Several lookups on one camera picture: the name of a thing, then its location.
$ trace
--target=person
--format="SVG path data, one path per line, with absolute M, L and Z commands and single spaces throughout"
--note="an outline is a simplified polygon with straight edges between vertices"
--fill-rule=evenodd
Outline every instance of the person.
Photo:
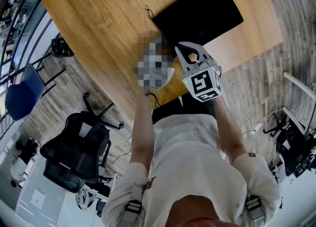
M 38 142 L 30 137 L 22 149 L 22 153 L 15 159 L 11 165 L 10 173 L 13 177 L 11 185 L 16 188 L 22 181 L 24 181 L 24 171 L 28 166 L 30 159 L 35 156 L 36 149 L 39 146 Z
M 266 225 L 280 206 L 278 184 L 266 161 L 248 153 L 242 141 L 222 96 L 201 103 L 188 93 L 152 115 L 148 92 L 139 87 L 130 163 L 110 193 L 103 223 Z M 143 190 L 137 192 L 137 186 Z

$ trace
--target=white t-shirt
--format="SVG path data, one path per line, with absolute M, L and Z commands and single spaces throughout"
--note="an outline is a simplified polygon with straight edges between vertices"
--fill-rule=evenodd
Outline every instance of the white t-shirt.
M 207 197 L 220 220 L 252 226 L 244 210 L 247 188 L 260 197 L 268 223 L 280 205 L 278 185 L 261 156 L 244 154 L 230 165 L 222 157 L 217 122 L 206 114 L 172 115 L 154 125 L 152 185 L 143 193 L 136 227 L 165 226 L 172 204 L 187 195 Z M 106 227 L 122 219 L 134 182 L 146 185 L 144 165 L 131 163 L 102 213 Z
M 23 174 L 27 167 L 27 164 L 21 159 L 18 158 L 14 164 L 11 165 L 10 173 L 12 177 L 17 181 L 23 181 Z

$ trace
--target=wooden table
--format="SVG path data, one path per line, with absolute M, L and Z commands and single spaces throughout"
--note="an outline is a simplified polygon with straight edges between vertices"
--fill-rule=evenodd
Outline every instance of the wooden table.
M 57 28 L 93 80 L 134 119 L 137 41 L 157 27 L 156 15 L 176 0 L 42 0 Z M 205 45 L 226 72 L 282 42 L 270 0 L 234 0 L 244 22 Z M 178 59 L 171 81 L 157 93 L 166 103 L 187 92 Z

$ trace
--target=buckle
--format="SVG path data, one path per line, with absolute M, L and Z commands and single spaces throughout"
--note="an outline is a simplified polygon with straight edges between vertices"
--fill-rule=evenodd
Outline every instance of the buckle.
M 261 201 L 258 196 L 250 195 L 245 202 L 245 207 L 254 222 L 265 218 L 265 213 L 261 209 Z
M 139 215 L 142 211 L 142 203 L 138 200 L 129 201 L 125 207 L 125 210 Z

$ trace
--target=white helmet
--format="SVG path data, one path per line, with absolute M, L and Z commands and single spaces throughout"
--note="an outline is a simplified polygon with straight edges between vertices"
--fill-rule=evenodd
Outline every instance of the white helmet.
M 95 194 L 88 192 L 85 188 L 76 193 L 75 197 L 79 209 L 82 210 L 88 210 L 97 198 Z

